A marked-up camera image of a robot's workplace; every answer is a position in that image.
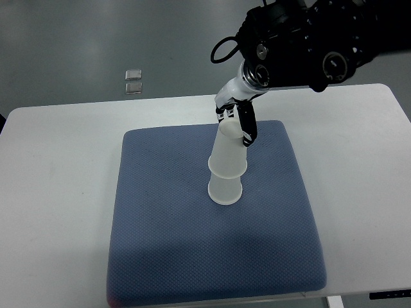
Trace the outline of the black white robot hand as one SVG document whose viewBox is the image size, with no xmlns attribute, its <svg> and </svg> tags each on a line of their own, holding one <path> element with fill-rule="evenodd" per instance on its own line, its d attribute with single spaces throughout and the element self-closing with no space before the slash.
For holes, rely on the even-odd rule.
<svg viewBox="0 0 411 308">
<path fill-rule="evenodd" d="M 245 147 L 253 144 L 258 136 L 252 100 L 265 93 L 267 90 L 256 86 L 247 64 L 242 61 L 237 75 L 229 80 L 214 98 L 216 117 L 219 123 L 225 119 L 225 114 L 227 117 L 234 117 L 234 107 L 236 107 Z"/>
</svg>

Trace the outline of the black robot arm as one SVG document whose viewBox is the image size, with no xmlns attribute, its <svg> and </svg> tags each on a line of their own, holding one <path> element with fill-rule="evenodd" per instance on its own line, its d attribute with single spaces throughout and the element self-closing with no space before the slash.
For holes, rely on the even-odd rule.
<svg viewBox="0 0 411 308">
<path fill-rule="evenodd" d="M 248 11 L 236 41 L 256 87 L 322 92 L 410 50 L 410 1 L 274 1 Z"/>
</svg>

